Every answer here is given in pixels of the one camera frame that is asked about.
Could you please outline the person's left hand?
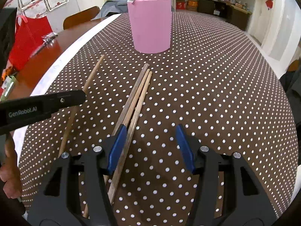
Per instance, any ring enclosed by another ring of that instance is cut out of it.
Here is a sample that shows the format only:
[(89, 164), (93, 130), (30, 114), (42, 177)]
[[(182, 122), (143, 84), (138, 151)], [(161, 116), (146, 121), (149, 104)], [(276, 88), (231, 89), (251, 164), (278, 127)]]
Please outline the person's left hand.
[(3, 191), (9, 199), (17, 199), (22, 194), (22, 183), (17, 166), (15, 143), (10, 133), (6, 134), (5, 155), (1, 166), (1, 180), (5, 183)]

